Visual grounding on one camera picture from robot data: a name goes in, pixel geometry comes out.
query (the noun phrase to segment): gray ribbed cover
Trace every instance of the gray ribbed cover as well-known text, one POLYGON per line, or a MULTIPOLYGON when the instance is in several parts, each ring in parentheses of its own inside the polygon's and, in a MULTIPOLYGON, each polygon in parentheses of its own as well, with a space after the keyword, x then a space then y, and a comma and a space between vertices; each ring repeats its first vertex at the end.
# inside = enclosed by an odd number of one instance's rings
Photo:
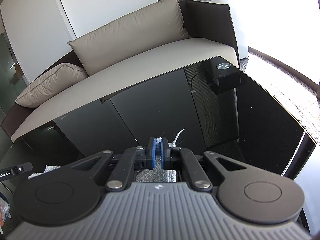
POLYGON ((7 239, 311 238, 294 222, 269 227, 242 223, 223 212, 210 194, 195 192, 185 182, 160 185, 134 182, 124 192, 106 195, 101 206, 79 222, 55 228, 24 222, 7 239))

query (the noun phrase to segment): black cable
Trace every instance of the black cable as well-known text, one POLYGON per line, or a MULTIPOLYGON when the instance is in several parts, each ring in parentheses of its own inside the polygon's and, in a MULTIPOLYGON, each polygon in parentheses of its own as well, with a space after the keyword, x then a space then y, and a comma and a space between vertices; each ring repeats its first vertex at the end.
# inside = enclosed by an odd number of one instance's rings
POLYGON ((195 74, 194 76, 193 76, 193 78, 191 78, 191 81, 190 81, 190 86, 192 86, 192 81, 193 81, 193 79, 199 74, 199 73, 201 73, 201 72, 203 72, 204 70, 201 70, 200 72, 198 72, 197 74, 195 74))

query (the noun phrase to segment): sofa cushion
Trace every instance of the sofa cushion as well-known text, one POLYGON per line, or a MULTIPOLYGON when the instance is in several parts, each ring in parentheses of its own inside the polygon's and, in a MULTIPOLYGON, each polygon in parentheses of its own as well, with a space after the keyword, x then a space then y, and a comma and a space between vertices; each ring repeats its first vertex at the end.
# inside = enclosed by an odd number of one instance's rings
POLYGON ((83 68, 62 63, 34 80, 16 99, 25 107, 38 107, 61 91, 88 77, 83 68))
POLYGON ((187 39, 178 0, 162 0, 68 42, 93 75, 129 57, 187 39))

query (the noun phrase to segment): sofa armrest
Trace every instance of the sofa armrest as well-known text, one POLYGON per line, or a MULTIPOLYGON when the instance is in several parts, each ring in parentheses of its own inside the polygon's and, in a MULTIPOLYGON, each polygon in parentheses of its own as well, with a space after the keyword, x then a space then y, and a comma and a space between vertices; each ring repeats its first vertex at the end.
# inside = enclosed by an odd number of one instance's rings
POLYGON ((1 123, 2 129, 11 138, 14 132, 19 128, 24 120, 35 110, 35 108, 29 108, 20 106, 17 103, 11 107, 9 113, 6 115, 1 123))
POLYGON ((199 1, 179 2, 184 24, 192 38, 205 38, 233 47, 238 63, 239 51, 228 4, 199 1))

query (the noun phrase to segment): black glass table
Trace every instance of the black glass table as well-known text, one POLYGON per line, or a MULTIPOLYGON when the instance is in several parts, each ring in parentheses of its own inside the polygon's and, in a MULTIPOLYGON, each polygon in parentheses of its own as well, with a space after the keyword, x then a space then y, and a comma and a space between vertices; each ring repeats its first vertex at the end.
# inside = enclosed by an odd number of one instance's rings
POLYGON ((294 178, 315 144, 254 80, 220 57, 151 78, 88 103, 17 139, 0 168, 33 170, 3 183, 12 191, 45 165, 63 166, 101 150, 121 154, 167 137, 194 154, 214 151, 294 178))

